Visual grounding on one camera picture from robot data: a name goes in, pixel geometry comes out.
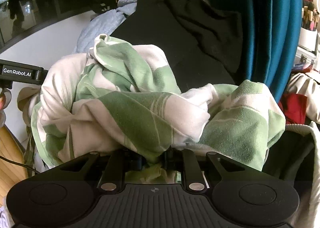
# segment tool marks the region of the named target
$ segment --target black robotic device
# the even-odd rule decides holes
[[[0,60],[0,86],[41,85],[43,68]],[[90,152],[16,184],[6,203],[15,228],[290,228],[299,205],[287,182],[216,152],[169,148],[162,167],[178,184],[125,183],[145,159],[129,150]]]

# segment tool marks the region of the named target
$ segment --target metal screw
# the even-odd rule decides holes
[[[201,191],[204,189],[204,185],[201,183],[192,183],[189,185],[189,188],[195,191]]]
[[[116,188],[117,188],[117,185],[113,183],[104,183],[101,185],[101,189],[105,191],[112,191],[112,190],[115,190]]]

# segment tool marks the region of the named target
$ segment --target black cable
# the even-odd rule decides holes
[[[11,161],[11,160],[6,159],[6,158],[4,158],[4,157],[2,157],[2,156],[0,156],[0,159],[4,160],[4,161],[6,161],[6,162],[9,162],[9,163],[11,163],[11,164],[20,166],[20,167],[25,167],[25,168],[33,171],[33,172],[36,173],[36,174],[40,174],[40,172],[39,172],[38,170],[35,170],[34,168],[29,167],[29,166],[27,166],[27,165],[25,165],[25,164],[21,164],[21,163],[18,163],[18,162]]]

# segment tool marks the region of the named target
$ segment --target wooden surface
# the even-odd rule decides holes
[[[22,152],[6,127],[0,128],[0,155],[6,159],[23,163]],[[0,159],[0,206],[2,206],[3,197],[7,195],[9,190],[26,178],[27,172],[24,167]]]

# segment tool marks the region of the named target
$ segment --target white wall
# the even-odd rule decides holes
[[[5,50],[0,54],[0,59],[48,70],[62,56],[72,53],[81,30],[87,26],[93,14],[93,11],[88,11],[41,29]],[[5,109],[6,125],[20,142],[26,139],[27,134],[22,112],[17,108],[17,97],[25,86],[32,85],[13,83],[12,100]]]

